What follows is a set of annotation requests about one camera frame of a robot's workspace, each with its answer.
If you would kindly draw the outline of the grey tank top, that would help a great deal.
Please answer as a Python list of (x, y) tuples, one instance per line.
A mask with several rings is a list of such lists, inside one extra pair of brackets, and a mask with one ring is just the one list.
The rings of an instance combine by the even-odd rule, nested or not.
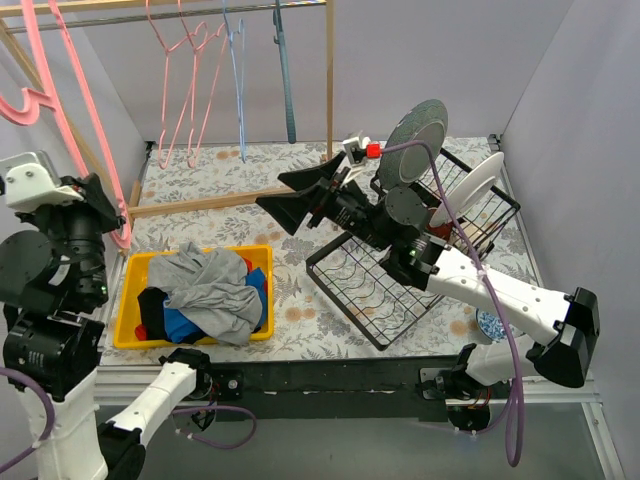
[(188, 242), (172, 255), (150, 260), (147, 286), (165, 292), (166, 306), (179, 310), (207, 337), (243, 346), (262, 311), (257, 290), (245, 284), (247, 274), (245, 259), (235, 251), (203, 251)]

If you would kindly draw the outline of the blue tank top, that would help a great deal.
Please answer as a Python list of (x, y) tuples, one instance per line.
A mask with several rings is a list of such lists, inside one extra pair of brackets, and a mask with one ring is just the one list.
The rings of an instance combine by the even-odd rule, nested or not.
[[(251, 286), (257, 290), (261, 302), (261, 315), (259, 322), (265, 325), (268, 314), (268, 281), (261, 268), (251, 270), (245, 281), (247, 286)], [(207, 334), (196, 324), (188, 320), (177, 309), (169, 309), (166, 302), (163, 304), (164, 309), (164, 328), (168, 340), (172, 343), (194, 344), (197, 341), (206, 338)]]

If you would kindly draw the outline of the light blue hanger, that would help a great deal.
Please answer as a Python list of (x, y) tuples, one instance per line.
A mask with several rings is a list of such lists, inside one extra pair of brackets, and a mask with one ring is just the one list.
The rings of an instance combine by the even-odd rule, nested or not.
[(222, 15), (228, 38), (231, 65), (233, 70), (236, 108), (239, 131), (239, 151), (243, 163), (246, 162), (246, 129), (244, 118), (244, 80), (245, 80), (245, 26), (242, 18), (238, 20), (237, 26), (233, 27), (229, 19), (230, 9), (228, 2), (222, 1)]

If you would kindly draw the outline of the grey-blue hanger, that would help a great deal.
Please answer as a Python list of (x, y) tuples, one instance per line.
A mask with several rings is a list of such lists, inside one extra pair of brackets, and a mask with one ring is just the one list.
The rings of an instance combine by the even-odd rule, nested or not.
[(291, 91), (291, 79), (289, 73), (288, 53), (286, 48), (286, 38), (284, 33), (284, 27), (281, 15), (281, 2), (279, 0), (274, 1), (275, 7), (272, 14), (273, 25), (275, 28), (274, 43), (278, 47), (281, 75), (283, 82), (284, 92), (284, 106), (285, 106), (285, 124), (287, 141), (290, 144), (295, 144), (297, 141), (295, 112), (293, 106), (293, 96)]

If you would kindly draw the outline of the thin pink hanger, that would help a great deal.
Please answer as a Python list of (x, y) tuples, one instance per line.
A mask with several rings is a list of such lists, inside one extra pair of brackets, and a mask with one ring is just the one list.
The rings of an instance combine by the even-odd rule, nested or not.
[[(178, 18), (182, 25), (183, 32), (180, 39), (176, 43), (170, 45), (165, 41), (160, 31), (158, 30), (155, 21), (152, 19), (151, 5), (152, 1), (145, 2), (147, 20), (151, 25), (165, 55), (161, 104), (161, 133), (158, 140), (158, 165), (162, 170), (165, 170), (169, 166), (171, 157), (173, 155), (173, 150), (176, 145), (176, 140), (182, 128), (182, 124), (184, 122), (187, 111), (190, 112), (189, 120), (191, 126), (187, 146), (188, 149), (191, 149), (191, 142), (195, 129), (195, 95), (197, 93), (198, 70), (202, 52), (206, 49), (206, 46), (210, 41), (210, 35), (208, 24), (206, 21), (201, 21), (193, 29), (191, 29), (191, 25), (185, 21), (182, 2), (178, 1)], [(175, 128), (171, 135), (171, 141), (166, 145), (165, 148), (165, 136), (168, 132), (169, 127), (169, 95), (171, 93), (170, 87), (172, 82), (171, 59), (174, 52), (184, 48), (189, 48), (192, 53), (191, 79), (185, 85), (186, 91), (183, 105), (180, 114), (175, 122)]]
[(187, 166), (194, 169), (207, 131), (228, 36), (222, 24), (211, 26), (207, 20), (189, 24), (183, 17), (180, 22), (193, 60), (184, 110), (189, 113), (185, 160)]

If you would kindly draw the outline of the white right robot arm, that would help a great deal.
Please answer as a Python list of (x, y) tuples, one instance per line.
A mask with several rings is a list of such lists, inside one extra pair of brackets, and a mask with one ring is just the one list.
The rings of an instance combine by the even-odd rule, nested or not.
[(428, 380), (443, 396), (475, 397), (486, 387), (538, 374), (567, 388), (584, 386), (600, 334), (596, 295), (572, 294), (527, 284), (484, 264), (474, 250), (461, 252), (434, 234), (452, 224), (496, 183), (501, 152), (472, 169), (440, 204), (427, 208), (418, 184), (397, 185), (371, 203), (337, 155), (327, 164), (286, 172), (291, 192), (262, 195), (256, 203), (288, 234), (323, 219), (384, 252), (379, 264), (396, 282), (451, 297), (508, 322), (507, 338), (463, 348), (456, 364)]

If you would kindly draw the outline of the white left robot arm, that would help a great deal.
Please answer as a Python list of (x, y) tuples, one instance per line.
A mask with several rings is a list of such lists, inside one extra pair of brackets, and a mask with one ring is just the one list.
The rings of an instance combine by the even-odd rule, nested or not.
[(8, 334), (1, 373), (27, 411), (42, 479), (135, 479), (154, 433), (184, 399), (213, 386), (206, 354), (179, 348), (119, 417), (96, 419), (109, 297), (103, 235), (123, 226), (97, 175), (28, 185), (26, 229), (1, 245), (1, 302)]

